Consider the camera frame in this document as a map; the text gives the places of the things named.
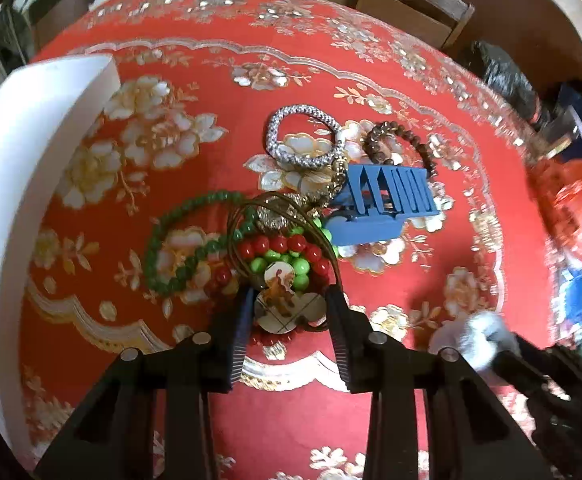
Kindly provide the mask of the white shallow box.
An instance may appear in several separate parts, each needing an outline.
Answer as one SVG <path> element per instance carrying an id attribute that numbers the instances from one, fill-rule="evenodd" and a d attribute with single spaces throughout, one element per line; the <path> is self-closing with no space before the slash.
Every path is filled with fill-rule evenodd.
<path id="1" fill-rule="evenodd" d="M 44 213 L 82 138 L 120 89 L 112 55 L 73 55 L 14 70 L 0 86 L 0 437 L 32 459 L 18 334 Z"/>

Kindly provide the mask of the black plastic bag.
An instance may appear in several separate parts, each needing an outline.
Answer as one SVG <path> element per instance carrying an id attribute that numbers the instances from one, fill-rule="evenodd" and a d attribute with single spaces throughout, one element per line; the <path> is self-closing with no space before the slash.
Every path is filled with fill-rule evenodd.
<path id="1" fill-rule="evenodd" d="M 471 72 L 498 93 L 532 128 L 540 130 L 552 113 L 512 57 L 501 47 L 479 40 L 470 48 Z"/>

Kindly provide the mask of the white fluffy scrunchie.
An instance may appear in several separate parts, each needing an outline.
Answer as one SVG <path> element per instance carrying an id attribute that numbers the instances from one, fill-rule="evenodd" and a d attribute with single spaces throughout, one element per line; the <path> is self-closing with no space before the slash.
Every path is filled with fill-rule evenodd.
<path id="1" fill-rule="evenodd" d="M 521 356 L 517 337 L 507 327 L 504 318 L 488 310 L 474 312 L 445 323 L 429 341 L 428 351 L 439 353 L 453 348 L 479 373 L 489 370 L 500 352 Z"/>

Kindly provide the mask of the red plastic bag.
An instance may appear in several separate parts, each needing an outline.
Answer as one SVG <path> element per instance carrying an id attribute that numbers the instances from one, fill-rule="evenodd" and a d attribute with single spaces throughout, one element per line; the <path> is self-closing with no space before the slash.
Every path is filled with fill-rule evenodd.
<path id="1" fill-rule="evenodd" d="M 542 159 L 526 177 L 550 238 L 582 263 L 582 159 Z"/>

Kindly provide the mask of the red floral tablecloth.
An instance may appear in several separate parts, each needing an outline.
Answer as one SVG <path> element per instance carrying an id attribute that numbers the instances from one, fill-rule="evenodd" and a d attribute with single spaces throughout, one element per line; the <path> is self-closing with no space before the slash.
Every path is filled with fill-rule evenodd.
<path id="1" fill-rule="evenodd" d="M 241 276 L 228 212 L 267 193 L 274 162 L 341 143 L 349 166 L 381 122 L 409 137 L 392 162 L 431 162 L 440 214 L 393 240 L 332 246 L 238 223 L 239 254 L 282 297 L 342 278 L 371 326 L 425 348 L 445 323 L 488 310 L 548 339 L 545 233 L 526 185 L 529 130 L 446 55 L 323 0 L 111 0 L 44 55 L 112 55 L 122 85 L 78 144 L 38 232 L 23 300 L 20 364 L 38 462 L 78 400 L 126 347 L 169 350 L 229 308 Z"/>

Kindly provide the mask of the wooden chair right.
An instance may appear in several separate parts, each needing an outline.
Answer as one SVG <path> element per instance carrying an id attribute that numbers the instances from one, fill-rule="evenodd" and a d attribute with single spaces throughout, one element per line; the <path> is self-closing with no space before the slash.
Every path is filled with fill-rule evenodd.
<path id="1" fill-rule="evenodd" d="M 455 44 L 474 16 L 474 6 L 464 0 L 358 0 L 356 10 L 440 51 Z"/>

